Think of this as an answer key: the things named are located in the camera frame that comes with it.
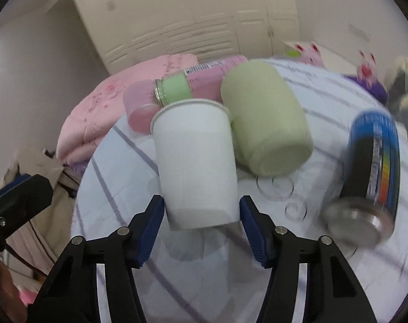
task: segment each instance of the purple plush toy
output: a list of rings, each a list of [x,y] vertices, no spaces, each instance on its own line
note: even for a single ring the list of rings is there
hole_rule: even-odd
[[[388,100],[388,94],[384,86],[377,79],[377,65],[374,55],[370,53],[370,58],[368,58],[362,51],[359,51],[359,54],[362,56],[362,62],[356,68],[357,75],[347,76],[347,78],[355,81],[375,99],[385,105]]]

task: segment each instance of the paper cup rim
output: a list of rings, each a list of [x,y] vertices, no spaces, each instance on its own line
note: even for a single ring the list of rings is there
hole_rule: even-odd
[[[224,107],[221,103],[213,101],[211,99],[204,99],[204,98],[192,98],[192,99],[183,99],[181,101],[177,101],[171,104],[168,104],[166,107],[163,107],[160,111],[158,111],[156,113],[156,115],[153,117],[151,123],[150,123],[150,133],[153,135],[153,125],[156,122],[156,120],[166,111],[175,108],[175,107],[179,107],[182,105],[188,105],[188,104],[196,104],[196,103],[201,103],[201,104],[210,104],[213,105],[214,107],[217,107],[219,109],[222,109],[229,118],[229,110]]]

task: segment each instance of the white paper cup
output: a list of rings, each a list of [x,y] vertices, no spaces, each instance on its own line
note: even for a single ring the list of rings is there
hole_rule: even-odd
[[[207,99],[164,107],[151,122],[160,186],[171,229],[240,220],[229,114]]]

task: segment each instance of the white bedsheet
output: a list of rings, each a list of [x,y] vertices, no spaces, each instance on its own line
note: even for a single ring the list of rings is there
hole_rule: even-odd
[[[362,110],[382,108],[357,84],[324,69],[266,60],[289,83],[306,113],[314,151],[301,169],[274,180],[238,169],[240,196],[297,236],[317,239],[328,190],[341,182],[349,127]],[[400,137],[401,189],[395,232],[373,250],[341,246],[378,322],[388,322],[408,292],[408,141]],[[107,134],[84,174],[72,236],[104,237],[142,212],[160,194],[154,142],[132,132],[125,117]],[[103,266],[98,269],[101,321],[109,322]],[[271,270],[253,260],[240,224],[169,230],[162,222],[150,260],[134,270],[149,323],[251,323],[258,316]],[[301,267],[294,322],[302,322],[306,268]]]

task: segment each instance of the metal can bottom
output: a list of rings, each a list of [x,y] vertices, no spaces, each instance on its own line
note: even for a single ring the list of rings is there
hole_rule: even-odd
[[[335,239],[372,248],[394,232],[394,219],[382,205],[360,197],[344,197],[322,210],[329,232]]]

